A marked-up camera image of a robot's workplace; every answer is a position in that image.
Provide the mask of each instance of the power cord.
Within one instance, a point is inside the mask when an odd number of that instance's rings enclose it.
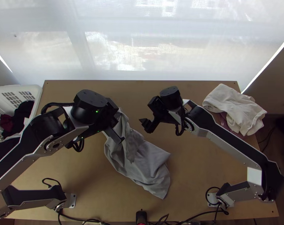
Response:
[[[215,214],[215,217],[214,217],[214,220],[213,220],[213,224],[212,224],[212,225],[216,224],[217,214],[218,214],[219,212],[220,212],[220,213],[224,213],[225,215],[229,215],[229,212],[226,211],[226,210],[224,210],[224,209],[222,209],[222,208],[221,208],[221,210],[219,210],[220,205],[221,205],[222,203],[220,203],[220,202],[218,202],[218,203],[211,203],[211,202],[207,199],[208,192],[209,192],[211,189],[214,189],[214,188],[220,190],[220,188],[218,188],[218,187],[210,187],[210,188],[206,191],[205,196],[206,196],[206,201],[207,201],[209,204],[211,204],[211,205],[213,205],[213,206],[216,206],[216,205],[217,205],[217,209],[216,209],[216,210],[214,210],[214,211],[206,211],[206,212],[203,212],[203,213],[199,213],[199,214],[197,214],[197,215],[195,215],[195,216],[192,216],[192,217],[190,217],[190,218],[188,218],[188,219],[186,219],[186,220],[184,220],[184,221],[180,221],[180,222],[177,222],[177,221],[167,221],[168,216],[169,216],[169,214],[167,214],[167,215],[162,216],[162,217],[158,220],[158,222],[156,222],[156,223],[151,223],[151,222],[149,222],[149,224],[150,224],[150,225],[163,225],[163,224],[171,225],[170,223],[175,223],[175,225],[183,225],[183,224],[185,224],[185,223],[189,223],[191,220],[193,220],[193,219],[195,219],[195,218],[197,218],[197,217],[199,217],[199,216],[202,216],[202,215],[204,215],[204,214],[209,214],[209,213],[214,213],[214,214]]]
[[[181,136],[183,134],[183,132],[185,131],[185,128],[187,127],[186,123],[185,123],[185,108],[183,107],[183,105],[180,107],[180,120],[181,120],[181,130],[179,132],[178,129],[178,125],[175,125],[175,134],[176,136]]]
[[[43,184],[45,184],[45,185],[47,185],[48,186],[48,188],[51,188],[52,187],[52,185],[50,185],[50,184],[48,184],[48,183],[46,183],[45,182],[45,180],[53,180],[53,181],[55,181],[60,187],[62,187],[62,185],[60,184],[60,182],[58,181],[58,180],[55,180],[55,179],[52,179],[52,178],[49,178],[49,177],[46,177],[46,178],[44,178],[43,180],[42,180],[42,183]]]
[[[268,144],[269,144],[269,141],[270,141],[270,139],[271,139],[271,136],[272,136],[272,134],[273,134],[273,131],[276,129],[276,125],[269,131],[269,133],[268,133],[268,135],[267,135],[267,137],[266,138],[264,138],[262,141],[259,141],[258,143],[260,144],[260,143],[263,143],[264,141],[266,141],[267,140],[267,144],[265,145],[265,147],[262,149],[262,152],[264,152],[265,150],[266,150],[266,148],[267,148],[267,146],[268,146]]]
[[[71,216],[67,216],[65,214],[63,214],[63,209],[59,210],[57,212],[58,214],[58,222],[60,225],[62,225],[62,222],[60,221],[60,216],[63,216],[67,219],[71,219],[71,220],[74,220],[74,221],[80,221],[80,222],[83,222],[83,225],[86,223],[86,222],[92,222],[92,223],[98,223],[98,224],[102,224],[102,225],[110,225],[109,223],[106,223],[106,222],[102,222],[100,220],[97,220],[97,219],[79,219],[79,218],[75,218],[75,217],[71,217]]]
[[[84,148],[84,139],[81,139],[81,140],[79,141],[79,145],[78,145],[77,143],[74,143],[74,144],[72,145],[72,147],[73,147],[73,149],[74,149],[75,151],[81,152],[81,151],[83,150],[83,148]]]
[[[220,190],[220,188],[218,188],[218,187],[210,187],[210,188],[207,189],[206,192],[205,192],[205,199],[206,199],[206,201],[207,201],[209,204],[211,204],[212,206],[216,206],[216,205],[219,204],[218,202],[217,202],[217,203],[211,203],[211,202],[207,199],[207,197],[208,197],[208,195],[209,195],[209,191],[212,190],[212,189],[218,189],[218,190]]]

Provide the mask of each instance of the white laundry basket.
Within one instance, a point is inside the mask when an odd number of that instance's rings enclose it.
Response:
[[[7,114],[14,115],[15,109],[22,102],[35,101],[29,120],[35,115],[42,95],[42,88],[38,85],[7,85],[0,87],[0,116]]]

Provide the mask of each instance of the wall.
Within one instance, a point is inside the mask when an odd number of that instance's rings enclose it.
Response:
[[[284,47],[244,94],[269,114],[284,114]]]
[[[11,71],[0,61],[0,86],[19,84]]]

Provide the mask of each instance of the wooden table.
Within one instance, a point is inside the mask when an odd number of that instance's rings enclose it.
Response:
[[[106,138],[99,133],[86,139],[84,150],[61,149],[53,156],[40,158],[13,185],[19,189],[46,189],[45,177],[60,181],[65,192],[77,194],[76,207],[64,213],[78,218],[100,218],[106,222],[135,220],[136,211],[148,212],[150,221],[169,213],[171,221],[182,221],[198,213],[212,210],[204,198],[211,186],[221,187],[246,180],[246,167],[206,138],[185,132],[175,135],[174,125],[160,124],[154,133],[147,134],[139,118],[152,118],[147,107],[153,96],[176,85],[181,96],[201,105],[206,95],[219,83],[236,90],[233,81],[45,81],[38,112],[49,102],[70,102],[82,89],[90,89],[110,97],[129,117],[130,126],[145,139],[171,153],[167,162],[171,174],[168,195],[161,200],[129,178],[119,174],[104,155]],[[245,141],[258,149],[255,136]],[[218,214],[218,219],[246,219],[278,216],[276,204],[258,200],[238,202],[229,208],[230,214]],[[57,213],[46,207],[19,210],[10,218],[57,220]],[[198,219],[212,220],[214,214]]]

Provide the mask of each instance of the white towel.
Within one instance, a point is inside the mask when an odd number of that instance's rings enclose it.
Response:
[[[206,96],[202,106],[214,113],[227,112],[229,128],[243,136],[252,135],[264,126],[262,119],[267,111],[255,103],[254,98],[219,84]]]
[[[108,137],[104,145],[104,153],[112,166],[144,190],[164,199],[169,186],[170,174],[165,162],[170,153],[144,140],[143,135],[131,129],[128,117],[119,108],[119,122],[114,127],[125,140],[116,144]]]

